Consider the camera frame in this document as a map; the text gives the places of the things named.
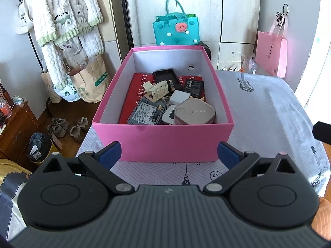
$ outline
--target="orange striped fabric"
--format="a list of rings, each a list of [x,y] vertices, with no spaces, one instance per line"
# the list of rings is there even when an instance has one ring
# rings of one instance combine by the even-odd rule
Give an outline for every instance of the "orange striped fabric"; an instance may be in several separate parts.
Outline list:
[[[319,198],[319,208],[312,221],[312,229],[326,240],[331,240],[331,203]]]

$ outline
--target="white tablecloth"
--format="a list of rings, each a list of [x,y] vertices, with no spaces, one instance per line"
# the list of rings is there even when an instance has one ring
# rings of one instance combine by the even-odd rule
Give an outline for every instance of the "white tablecloth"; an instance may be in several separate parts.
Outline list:
[[[330,178],[329,160],[322,143],[314,139],[312,123],[290,87],[278,77],[227,71],[216,73],[235,122],[228,143],[240,151],[254,150],[261,157],[275,157],[280,151],[287,152],[317,194],[323,196]],[[77,155],[87,150],[97,152],[103,147],[91,127]],[[224,174],[227,168],[221,161],[119,161],[111,171],[135,188],[139,184],[197,184],[202,188]]]

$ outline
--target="teal bag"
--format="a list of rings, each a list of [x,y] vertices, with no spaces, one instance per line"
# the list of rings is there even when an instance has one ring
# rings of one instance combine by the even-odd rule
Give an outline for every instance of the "teal bag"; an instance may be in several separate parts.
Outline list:
[[[199,20],[195,14],[185,14],[182,5],[177,1],[182,13],[174,12],[169,14],[166,0],[165,16],[157,16],[153,22],[154,35],[157,45],[192,45],[200,42]]]

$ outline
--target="red paper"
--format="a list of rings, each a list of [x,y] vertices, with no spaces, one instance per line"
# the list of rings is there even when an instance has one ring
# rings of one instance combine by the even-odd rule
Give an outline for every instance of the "red paper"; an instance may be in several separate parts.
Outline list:
[[[178,79],[182,86],[185,85],[185,81],[187,78],[202,81],[202,77],[200,76],[181,76]],[[150,81],[152,84],[155,84],[155,81],[151,74],[135,73],[133,75],[129,90],[127,91],[125,97],[119,124],[127,124],[127,120],[129,119],[132,111],[137,106],[140,99],[144,96],[145,89],[142,85],[148,81]]]

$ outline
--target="slipper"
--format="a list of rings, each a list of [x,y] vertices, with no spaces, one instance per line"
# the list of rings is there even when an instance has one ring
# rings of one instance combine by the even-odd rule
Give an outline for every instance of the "slipper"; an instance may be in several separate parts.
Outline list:
[[[89,130],[89,128],[91,126],[91,124],[89,124],[89,122],[87,120],[87,117],[82,117],[82,118],[78,119],[76,122],[74,122],[74,124],[76,126],[81,127],[82,130],[84,130],[86,132]]]
[[[52,118],[52,124],[60,125],[64,130],[67,130],[69,126],[69,122],[67,120],[58,117]]]
[[[63,138],[67,133],[59,124],[51,124],[47,127],[47,130],[50,135],[53,133],[58,138]]]
[[[81,129],[80,126],[73,126],[71,129],[70,129],[70,132],[69,132],[69,135],[76,141],[76,142],[79,142],[79,143],[82,143],[84,138],[85,138],[85,135]]]

